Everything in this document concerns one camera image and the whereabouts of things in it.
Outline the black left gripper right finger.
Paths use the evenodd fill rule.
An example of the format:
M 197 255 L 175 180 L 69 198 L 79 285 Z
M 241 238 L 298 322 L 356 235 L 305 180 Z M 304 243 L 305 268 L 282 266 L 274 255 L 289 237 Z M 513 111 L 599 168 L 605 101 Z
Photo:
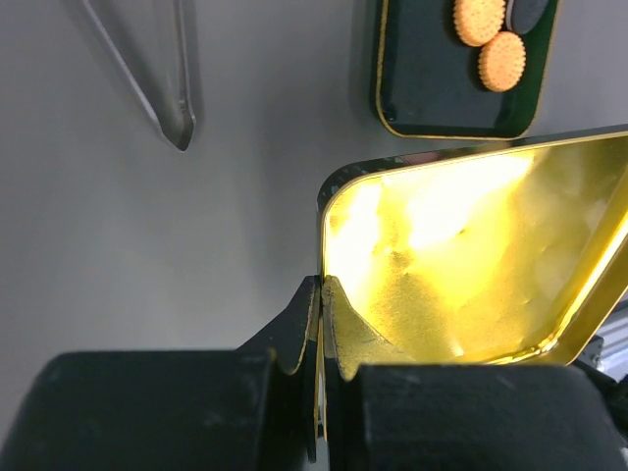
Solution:
M 349 302 L 335 276 L 321 287 L 322 424 L 332 470 L 348 468 L 346 413 L 357 399 L 349 384 L 362 365 L 411 364 L 414 359 L 379 333 Z

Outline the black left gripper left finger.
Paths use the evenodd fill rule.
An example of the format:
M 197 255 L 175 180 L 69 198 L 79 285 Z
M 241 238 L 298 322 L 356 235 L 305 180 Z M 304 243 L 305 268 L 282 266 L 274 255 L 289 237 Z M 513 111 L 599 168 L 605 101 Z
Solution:
M 286 308 L 238 349 L 269 353 L 262 464 L 310 464 L 319 432 L 320 277 L 305 277 Z

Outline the gold tin lid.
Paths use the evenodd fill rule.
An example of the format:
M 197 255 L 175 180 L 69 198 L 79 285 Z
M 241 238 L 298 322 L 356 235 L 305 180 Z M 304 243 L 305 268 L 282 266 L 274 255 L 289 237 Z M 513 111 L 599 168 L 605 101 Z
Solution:
M 572 364 L 627 289 L 625 127 L 348 165 L 318 223 L 321 284 L 414 359 L 359 367 L 349 436 L 600 407 Z

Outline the steel serving tongs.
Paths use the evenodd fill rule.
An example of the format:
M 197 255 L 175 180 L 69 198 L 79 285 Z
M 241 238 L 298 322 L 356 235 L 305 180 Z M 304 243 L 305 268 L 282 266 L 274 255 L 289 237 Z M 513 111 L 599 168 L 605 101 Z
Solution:
M 85 19 L 153 129 L 180 152 L 192 141 L 183 1 L 83 1 Z

